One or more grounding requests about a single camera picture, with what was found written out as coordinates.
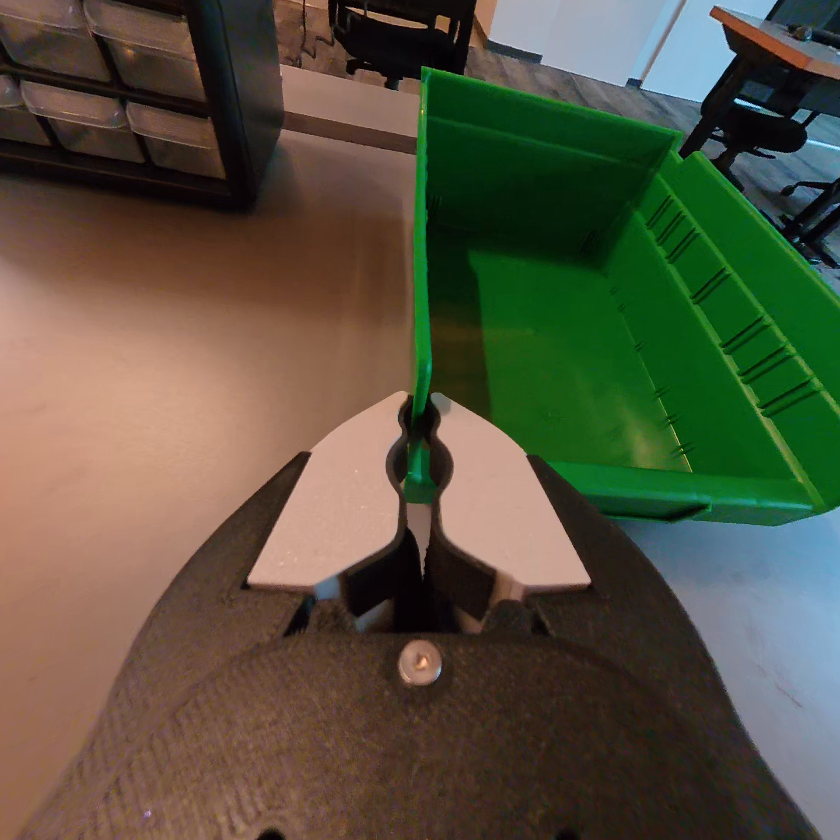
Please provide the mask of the rows of small clear drawers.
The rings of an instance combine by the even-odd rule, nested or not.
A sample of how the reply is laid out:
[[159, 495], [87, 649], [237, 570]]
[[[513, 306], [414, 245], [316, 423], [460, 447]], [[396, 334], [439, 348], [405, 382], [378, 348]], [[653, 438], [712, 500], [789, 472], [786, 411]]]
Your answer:
[[2, 1], [2, 141], [223, 181], [181, 2]]

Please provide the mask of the green plastic bin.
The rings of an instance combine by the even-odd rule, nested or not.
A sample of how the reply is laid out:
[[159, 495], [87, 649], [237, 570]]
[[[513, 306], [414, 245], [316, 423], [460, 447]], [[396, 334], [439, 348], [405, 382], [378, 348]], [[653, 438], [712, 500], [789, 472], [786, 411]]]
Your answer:
[[835, 510], [838, 295], [679, 142], [423, 69], [415, 416], [443, 393], [615, 518]]

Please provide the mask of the wooden top desk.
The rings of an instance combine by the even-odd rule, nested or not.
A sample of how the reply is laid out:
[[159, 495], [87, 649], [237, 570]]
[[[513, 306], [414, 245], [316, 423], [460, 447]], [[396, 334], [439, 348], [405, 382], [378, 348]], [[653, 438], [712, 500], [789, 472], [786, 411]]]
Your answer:
[[701, 104], [700, 119], [679, 149], [684, 159], [711, 139], [744, 82], [760, 67], [781, 65], [808, 77], [839, 80], [838, 50], [829, 45], [797, 40], [780, 24], [718, 5], [709, 16], [722, 26], [734, 59]]

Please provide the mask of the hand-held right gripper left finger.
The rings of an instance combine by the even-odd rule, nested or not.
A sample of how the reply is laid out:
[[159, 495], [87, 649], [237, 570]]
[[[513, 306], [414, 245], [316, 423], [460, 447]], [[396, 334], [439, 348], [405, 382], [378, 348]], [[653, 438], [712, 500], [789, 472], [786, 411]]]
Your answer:
[[354, 617], [417, 593], [421, 561], [402, 488], [410, 406], [395, 392], [303, 453], [249, 589], [340, 601]]

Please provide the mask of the black office chair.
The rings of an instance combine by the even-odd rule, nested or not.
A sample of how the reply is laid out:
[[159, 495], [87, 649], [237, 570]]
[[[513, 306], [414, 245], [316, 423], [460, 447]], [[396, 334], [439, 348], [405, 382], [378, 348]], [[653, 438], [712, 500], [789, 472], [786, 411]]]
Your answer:
[[739, 104], [732, 104], [716, 118], [715, 129], [717, 133], [712, 139], [723, 146], [723, 151], [712, 163], [722, 173], [729, 173], [741, 154], [771, 158], [776, 152], [797, 152], [808, 140], [807, 128], [802, 123]]
[[329, 25], [345, 72], [374, 72], [387, 89], [420, 80], [423, 68], [462, 76], [477, 1], [328, 1]]
[[817, 190], [818, 194], [798, 214], [782, 216], [782, 235], [812, 263], [837, 270], [838, 257], [824, 246], [824, 240], [839, 226], [839, 178], [832, 182], [795, 182], [783, 187], [779, 195], [790, 197], [800, 187]]

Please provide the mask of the black drawer cabinet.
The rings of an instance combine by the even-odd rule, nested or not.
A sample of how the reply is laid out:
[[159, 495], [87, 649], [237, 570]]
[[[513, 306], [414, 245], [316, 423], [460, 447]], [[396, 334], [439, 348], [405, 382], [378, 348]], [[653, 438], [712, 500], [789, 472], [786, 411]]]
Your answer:
[[205, 207], [252, 207], [284, 119], [272, 4], [174, 2], [183, 4], [192, 32], [207, 110], [224, 163], [223, 181], [5, 141], [1, 141], [2, 173]]

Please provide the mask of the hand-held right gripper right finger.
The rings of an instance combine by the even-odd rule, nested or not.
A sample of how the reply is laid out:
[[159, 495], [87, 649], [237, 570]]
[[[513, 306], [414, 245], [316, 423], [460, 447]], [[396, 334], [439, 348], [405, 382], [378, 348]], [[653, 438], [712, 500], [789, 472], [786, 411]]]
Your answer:
[[445, 395], [433, 393], [430, 403], [433, 591], [462, 616], [486, 617], [502, 601], [589, 588], [592, 578], [525, 451]]

